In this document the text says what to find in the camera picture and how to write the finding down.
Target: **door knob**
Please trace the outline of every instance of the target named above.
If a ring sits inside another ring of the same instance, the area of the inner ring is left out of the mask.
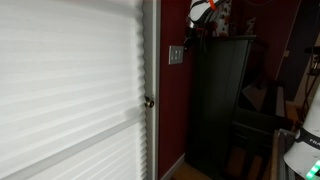
[[[144,103],[144,105],[148,108],[152,108],[154,106],[154,101],[149,98],[149,97],[145,97],[146,102]]]

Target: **floor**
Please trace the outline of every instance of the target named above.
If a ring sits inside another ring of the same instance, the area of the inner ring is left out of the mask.
[[[296,108],[297,108],[296,106],[290,105],[290,104],[287,104],[286,106],[288,119],[291,119],[294,122],[299,120]],[[245,158],[245,154],[246,154],[246,151],[244,149],[241,149],[239,147],[233,147],[231,152],[231,157],[225,171],[234,177],[238,177],[242,170],[241,165]],[[262,162],[262,159],[259,156],[256,156],[252,163],[249,177],[247,180],[256,180],[261,162]],[[268,167],[265,170],[262,180],[270,179],[269,172],[270,172],[270,162]],[[202,174],[197,169],[191,167],[187,163],[184,163],[175,172],[175,174],[172,177],[172,180],[210,180],[210,178]]]

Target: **red wall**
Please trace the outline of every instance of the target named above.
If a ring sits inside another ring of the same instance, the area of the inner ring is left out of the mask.
[[[265,71],[271,79],[276,79],[283,53],[290,37],[300,0],[248,0],[260,3],[252,5],[243,0],[233,0],[232,16],[244,26],[245,21],[257,17],[254,34],[270,44]]]
[[[161,1],[159,178],[185,152],[191,96],[192,53],[168,65],[169,46],[183,45],[190,0]]]

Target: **white cellular shade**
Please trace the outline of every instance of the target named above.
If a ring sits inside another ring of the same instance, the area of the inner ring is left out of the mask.
[[[0,1],[0,179],[143,179],[139,0]]]

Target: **light switch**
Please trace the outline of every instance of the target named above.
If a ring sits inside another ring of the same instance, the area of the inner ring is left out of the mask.
[[[169,46],[169,64],[180,64],[183,61],[183,46]]]

